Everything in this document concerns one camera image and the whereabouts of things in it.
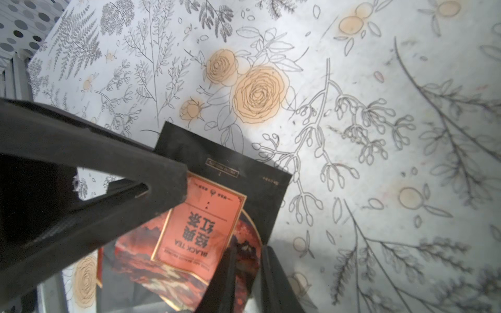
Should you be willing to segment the red black tea bag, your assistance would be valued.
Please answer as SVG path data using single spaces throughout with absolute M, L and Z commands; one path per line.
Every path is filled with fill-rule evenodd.
M 236 249 L 234 311 L 243 312 L 292 176 L 165 123 L 155 153 L 185 164 L 183 203 L 104 247 L 110 297 L 159 299 L 162 311 L 194 312 L 224 252 Z

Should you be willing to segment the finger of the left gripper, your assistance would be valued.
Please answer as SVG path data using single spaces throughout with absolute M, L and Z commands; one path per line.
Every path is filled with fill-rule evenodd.
M 53 106 L 1 99 L 1 296 L 22 296 L 186 195 L 185 164 Z

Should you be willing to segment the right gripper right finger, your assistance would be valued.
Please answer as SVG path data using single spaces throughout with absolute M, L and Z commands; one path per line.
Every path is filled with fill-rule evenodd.
M 261 305 L 265 313 L 305 313 L 277 255 L 264 246 L 261 255 Z

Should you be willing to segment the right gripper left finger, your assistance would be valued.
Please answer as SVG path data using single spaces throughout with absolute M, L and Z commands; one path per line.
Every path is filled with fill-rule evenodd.
M 234 312 L 236 262 L 236 248 L 227 248 L 195 313 Z

